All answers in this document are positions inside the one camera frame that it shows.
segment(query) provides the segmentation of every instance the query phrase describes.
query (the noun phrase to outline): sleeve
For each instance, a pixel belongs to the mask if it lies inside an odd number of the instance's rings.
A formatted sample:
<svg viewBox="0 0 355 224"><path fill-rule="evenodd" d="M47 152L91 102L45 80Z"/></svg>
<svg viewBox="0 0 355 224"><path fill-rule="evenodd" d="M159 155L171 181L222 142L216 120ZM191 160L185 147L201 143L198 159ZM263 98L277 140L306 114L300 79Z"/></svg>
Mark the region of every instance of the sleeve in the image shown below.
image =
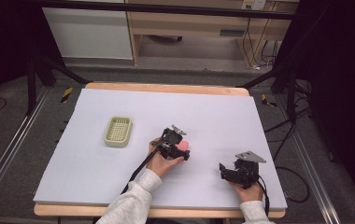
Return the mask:
<svg viewBox="0 0 355 224"><path fill-rule="evenodd" d="M146 169L137 182L128 184L127 192L111 203L98 224L145 223L151 204L151 192L163 181L150 169Z"/></svg>
<svg viewBox="0 0 355 224"><path fill-rule="evenodd" d="M251 224L269 224L274 223L268 220L264 212L263 203L261 201L250 201L239 205L244 214L245 223Z"/></svg>

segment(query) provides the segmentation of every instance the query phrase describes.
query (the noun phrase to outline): pink object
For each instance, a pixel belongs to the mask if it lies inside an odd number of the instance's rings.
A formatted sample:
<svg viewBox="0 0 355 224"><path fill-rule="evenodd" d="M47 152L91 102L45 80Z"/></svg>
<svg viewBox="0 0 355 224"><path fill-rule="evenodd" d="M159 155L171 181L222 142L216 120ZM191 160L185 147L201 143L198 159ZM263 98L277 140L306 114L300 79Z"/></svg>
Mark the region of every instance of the pink object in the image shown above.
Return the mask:
<svg viewBox="0 0 355 224"><path fill-rule="evenodd" d="M177 148L182 150L182 151L186 151L187 148L189 148L189 142L186 141L181 141L178 145Z"/></svg>

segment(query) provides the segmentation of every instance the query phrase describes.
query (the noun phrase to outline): soap dish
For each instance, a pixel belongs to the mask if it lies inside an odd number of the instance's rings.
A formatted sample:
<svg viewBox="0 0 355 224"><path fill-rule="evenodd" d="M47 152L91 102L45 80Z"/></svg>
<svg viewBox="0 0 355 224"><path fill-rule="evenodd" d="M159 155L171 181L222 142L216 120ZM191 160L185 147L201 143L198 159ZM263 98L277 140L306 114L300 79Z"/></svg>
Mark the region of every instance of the soap dish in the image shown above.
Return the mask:
<svg viewBox="0 0 355 224"><path fill-rule="evenodd" d="M112 117L107 125L105 143L108 147L126 147L131 134L132 122L126 117Z"/></svg>

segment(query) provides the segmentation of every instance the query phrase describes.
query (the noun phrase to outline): yellow and black tape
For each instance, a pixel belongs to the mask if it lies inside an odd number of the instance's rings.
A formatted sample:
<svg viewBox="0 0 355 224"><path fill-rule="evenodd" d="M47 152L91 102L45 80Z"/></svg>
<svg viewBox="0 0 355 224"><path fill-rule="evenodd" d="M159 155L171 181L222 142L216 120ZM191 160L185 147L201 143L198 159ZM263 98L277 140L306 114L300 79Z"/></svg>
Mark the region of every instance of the yellow and black tape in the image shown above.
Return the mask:
<svg viewBox="0 0 355 224"><path fill-rule="evenodd" d="M272 107L277 107L276 103L270 103L270 102L267 101L267 97L265 96L265 94L262 94L262 104L270 105Z"/></svg>
<svg viewBox="0 0 355 224"><path fill-rule="evenodd" d="M64 96L61 99L61 103L66 103L67 99L69 98L70 94L72 93L73 87L66 88L64 91Z"/></svg>

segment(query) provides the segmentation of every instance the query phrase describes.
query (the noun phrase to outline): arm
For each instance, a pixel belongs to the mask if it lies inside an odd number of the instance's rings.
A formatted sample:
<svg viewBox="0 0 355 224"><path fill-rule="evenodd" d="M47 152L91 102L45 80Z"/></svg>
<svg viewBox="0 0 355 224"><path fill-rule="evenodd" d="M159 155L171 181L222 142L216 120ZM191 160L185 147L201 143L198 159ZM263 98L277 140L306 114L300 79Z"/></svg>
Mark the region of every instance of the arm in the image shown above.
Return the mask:
<svg viewBox="0 0 355 224"><path fill-rule="evenodd" d="M154 149L150 144L149 153ZM139 180L129 183L127 192L107 207L97 223L145 223L151 204L151 192L163 183L161 177L183 160L183 157L179 157L169 161L157 152Z"/></svg>
<svg viewBox="0 0 355 224"><path fill-rule="evenodd" d="M239 207L244 214L245 223L269 224L274 223L269 221L263 208L263 190L258 184L251 186L248 189L243 189L241 186L230 182L230 185L238 194L241 201Z"/></svg>

